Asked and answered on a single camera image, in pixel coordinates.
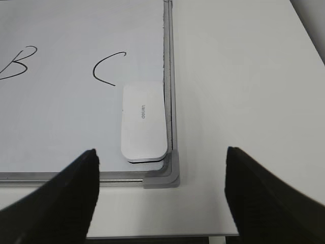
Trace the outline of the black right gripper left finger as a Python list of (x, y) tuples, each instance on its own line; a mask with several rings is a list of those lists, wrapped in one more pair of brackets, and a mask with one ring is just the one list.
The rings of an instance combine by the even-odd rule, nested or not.
[(100, 191), (87, 150), (43, 186), (1, 210), (1, 243), (85, 243)]

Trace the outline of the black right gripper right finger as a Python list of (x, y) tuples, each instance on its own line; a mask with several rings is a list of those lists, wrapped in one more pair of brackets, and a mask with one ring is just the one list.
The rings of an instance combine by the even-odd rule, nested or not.
[(224, 193), (242, 243), (324, 243), (324, 205), (238, 147), (228, 147)]

